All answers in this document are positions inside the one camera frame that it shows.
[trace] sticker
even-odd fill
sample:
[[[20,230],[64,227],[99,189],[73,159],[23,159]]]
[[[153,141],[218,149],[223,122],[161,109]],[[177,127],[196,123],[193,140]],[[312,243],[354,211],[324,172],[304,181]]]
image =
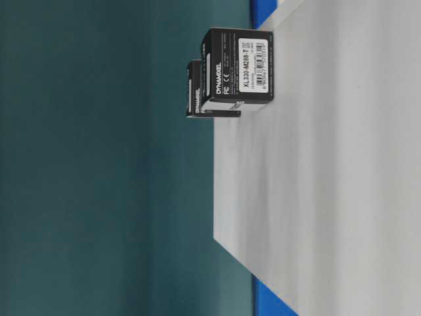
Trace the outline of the sticker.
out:
[[[206,56],[206,95],[211,94],[211,54]]]
[[[191,113],[191,79],[189,80],[189,113]]]
[[[268,40],[239,38],[238,57],[240,92],[267,93]]]

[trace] white table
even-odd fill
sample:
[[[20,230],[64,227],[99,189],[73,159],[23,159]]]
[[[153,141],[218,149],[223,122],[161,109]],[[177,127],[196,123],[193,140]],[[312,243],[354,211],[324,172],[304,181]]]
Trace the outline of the white table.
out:
[[[421,315],[421,2],[306,0],[274,38],[275,100],[215,119],[215,240],[300,315]]]

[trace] blue border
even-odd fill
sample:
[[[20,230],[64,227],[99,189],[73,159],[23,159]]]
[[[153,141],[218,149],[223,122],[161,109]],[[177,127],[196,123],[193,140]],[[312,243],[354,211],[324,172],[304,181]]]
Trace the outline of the blue border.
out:
[[[253,277],[255,316],[298,316],[261,281]]]
[[[259,28],[277,7],[277,0],[251,0],[251,22],[253,28]]]

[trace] teal wall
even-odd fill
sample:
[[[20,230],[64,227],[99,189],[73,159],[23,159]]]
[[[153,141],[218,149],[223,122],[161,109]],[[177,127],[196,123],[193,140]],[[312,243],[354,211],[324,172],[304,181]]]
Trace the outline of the teal wall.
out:
[[[185,66],[234,1],[0,1],[0,315],[251,315]]]

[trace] black box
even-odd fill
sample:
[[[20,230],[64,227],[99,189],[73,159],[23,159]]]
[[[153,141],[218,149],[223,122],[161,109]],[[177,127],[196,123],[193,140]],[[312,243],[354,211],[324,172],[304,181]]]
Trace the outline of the black box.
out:
[[[239,117],[240,111],[202,111],[200,93],[200,60],[187,65],[187,109],[186,117]]]
[[[203,110],[258,110],[273,100],[272,32],[211,28],[201,60]]]

